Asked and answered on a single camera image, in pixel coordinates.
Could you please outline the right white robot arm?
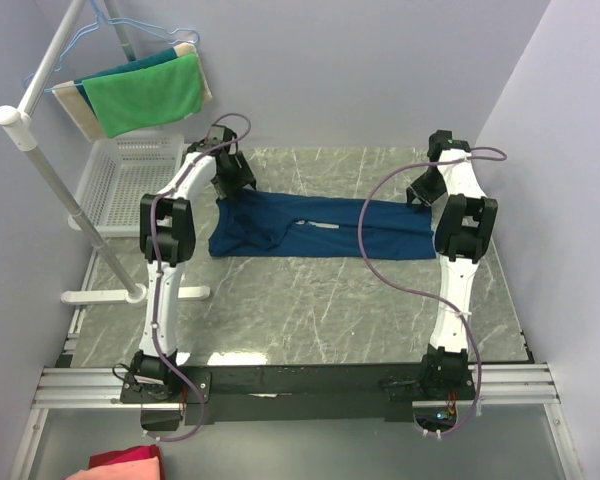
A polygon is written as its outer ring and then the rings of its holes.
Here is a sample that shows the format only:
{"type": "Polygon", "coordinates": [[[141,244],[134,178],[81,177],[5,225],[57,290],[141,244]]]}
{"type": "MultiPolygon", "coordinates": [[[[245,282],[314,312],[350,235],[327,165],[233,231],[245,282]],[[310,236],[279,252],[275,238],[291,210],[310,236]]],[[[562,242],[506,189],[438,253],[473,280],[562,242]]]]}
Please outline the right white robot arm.
{"type": "Polygon", "coordinates": [[[406,189],[407,203],[418,210],[447,197],[434,233],[443,301],[422,360],[425,387],[452,389],[469,381],[469,340],[463,322],[469,318],[474,277],[498,211],[498,202],[479,185],[471,156],[467,141],[454,139],[448,130],[434,132],[427,151],[431,165],[406,189]]]}

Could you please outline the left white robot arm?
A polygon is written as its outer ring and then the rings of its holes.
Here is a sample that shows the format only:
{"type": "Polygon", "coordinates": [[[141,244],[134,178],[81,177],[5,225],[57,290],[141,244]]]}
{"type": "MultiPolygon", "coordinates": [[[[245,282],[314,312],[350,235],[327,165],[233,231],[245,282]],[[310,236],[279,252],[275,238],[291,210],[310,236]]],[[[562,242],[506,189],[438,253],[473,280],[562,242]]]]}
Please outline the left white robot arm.
{"type": "Polygon", "coordinates": [[[193,203],[206,186],[221,199],[235,199],[257,182],[238,147],[240,136],[213,124],[191,144],[175,176],[140,201],[140,250],[147,262],[145,327],[128,373],[129,384],[173,387],[178,376],[175,320],[186,263],[196,247],[193,203]]]}

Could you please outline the blue t shirt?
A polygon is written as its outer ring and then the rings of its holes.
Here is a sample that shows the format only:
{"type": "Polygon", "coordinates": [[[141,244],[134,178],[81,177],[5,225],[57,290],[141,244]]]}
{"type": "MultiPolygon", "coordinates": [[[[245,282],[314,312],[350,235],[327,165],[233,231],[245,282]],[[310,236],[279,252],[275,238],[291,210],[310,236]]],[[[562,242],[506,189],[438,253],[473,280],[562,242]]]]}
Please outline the blue t shirt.
{"type": "Polygon", "coordinates": [[[403,203],[244,190],[217,202],[212,257],[359,257],[362,210],[366,254],[379,260],[429,260],[432,214],[403,203]]]}

